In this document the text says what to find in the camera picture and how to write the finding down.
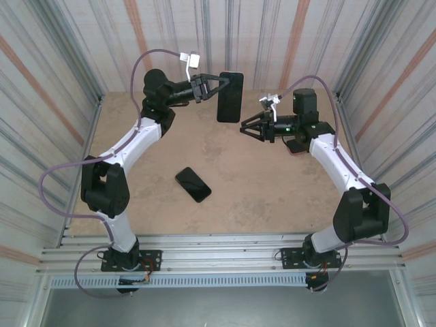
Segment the ventilation grille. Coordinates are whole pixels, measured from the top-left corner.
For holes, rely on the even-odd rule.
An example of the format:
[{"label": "ventilation grille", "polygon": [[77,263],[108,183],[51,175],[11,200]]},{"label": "ventilation grille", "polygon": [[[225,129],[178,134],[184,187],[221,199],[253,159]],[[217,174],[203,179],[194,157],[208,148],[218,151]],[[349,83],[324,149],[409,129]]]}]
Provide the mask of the ventilation grille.
[{"label": "ventilation grille", "polygon": [[[131,288],[131,285],[118,285],[119,276],[79,276],[84,288]],[[132,275],[124,279],[141,279]],[[304,272],[264,273],[264,274],[207,274],[207,275],[151,275],[149,284],[136,284],[134,287],[180,288],[180,287],[244,287],[244,286],[303,286],[306,287]],[[76,288],[71,276],[58,276],[52,280],[52,289]]]}]

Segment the black joint housing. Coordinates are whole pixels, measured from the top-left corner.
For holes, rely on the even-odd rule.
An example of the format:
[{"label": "black joint housing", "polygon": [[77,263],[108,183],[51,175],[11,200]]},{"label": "black joint housing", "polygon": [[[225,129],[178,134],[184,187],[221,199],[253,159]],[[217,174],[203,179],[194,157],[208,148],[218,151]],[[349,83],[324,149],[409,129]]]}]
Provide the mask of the black joint housing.
[{"label": "black joint housing", "polygon": [[[372,186],[390,199],[386,184]],[[388,224],[388,204],[367,188],[344,192],[333,217],[334,231],[344,243],[386,233]]]},{"label": "black joint housing", "polygon": [[104,161],[82,166],[80,198],[92,211],[101,211],[109,218],[121,214],[130,200],[123,167]]}]

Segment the phone on table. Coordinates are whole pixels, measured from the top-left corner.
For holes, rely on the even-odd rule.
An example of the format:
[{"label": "phone on table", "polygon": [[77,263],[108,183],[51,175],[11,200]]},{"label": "phone on table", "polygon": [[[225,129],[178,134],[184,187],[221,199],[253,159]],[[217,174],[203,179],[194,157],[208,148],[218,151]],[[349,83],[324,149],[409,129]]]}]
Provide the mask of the phone on table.
[{"label": "phone on table", "polygon": [[179,172],[176,175],[176,181],[197,203],[200,203],[212,193],[209,186],[190,167],[186,167]]},{"label": "phone on table", "polygon": [[238,72],[221,72],[219,77],[228,78],[229,84],[218,92],[217,121],[239,123],[243,104],[244,75]]}]

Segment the metal extrusion bar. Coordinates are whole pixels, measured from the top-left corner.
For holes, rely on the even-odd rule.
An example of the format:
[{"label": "metal extrusion bar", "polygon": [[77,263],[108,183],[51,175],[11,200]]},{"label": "metal extrusion bar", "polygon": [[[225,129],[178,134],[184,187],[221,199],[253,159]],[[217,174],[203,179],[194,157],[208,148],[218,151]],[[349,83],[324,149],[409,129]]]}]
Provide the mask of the metal extrusion bar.
[{"label": "metal extrusion bar", "polygon": [[[280,255],[283,247],[300,247],[306,234],[243,234],[243,235],[174,235],[139,236],[143,249],[163,251],[161,271],[154,275],[216,274],[216,273],[282,273]],[[45,249],[38,275],[71,275],[79,257],[91,247],[107,244],[105,236],[65,237],[60,249]],[[101,272],[101,261],[88,255],[79,268],[80,275],[128,275],[135,273]],[[404,269],[397,247],[354,245],[344,270]],[[314,272],[298,269],[292,272]]]}]

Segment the wooden table surface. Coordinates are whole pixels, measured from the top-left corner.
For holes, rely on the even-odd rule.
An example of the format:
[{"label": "wooden table surface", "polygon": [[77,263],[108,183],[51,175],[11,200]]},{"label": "wooden table surface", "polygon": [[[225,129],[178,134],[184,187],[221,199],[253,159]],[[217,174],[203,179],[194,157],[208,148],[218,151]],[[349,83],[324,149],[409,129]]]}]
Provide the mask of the wooden table surface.
[{"label": "wooden table surface", "polygon": [[[241,120],[262,110],[261,91],[245,91]],[[140,103],[142,93],[135,94]],[[317,90],[320,119],[334,127],[324,91]],[[310,154],[290,155],[280,139],[260,142],[239,132],[240,124],[216,121],[217,99],[175,108],[169,132],[139,158],[127,177],[127,208],[136,234],[310,232],[332,222],[339,194]],[[292,113],[292,94],[278,105]],[[104,98],[91,154],[99,155],[134,124],[128,93]],[[343,130],[340,141],[347,149]],[[174,180],[191,167],[212,189],[200,204]],[[76,213],[89,213],[80,199]],[[98,221],[73,219],[70,234],[103,234]]]}]

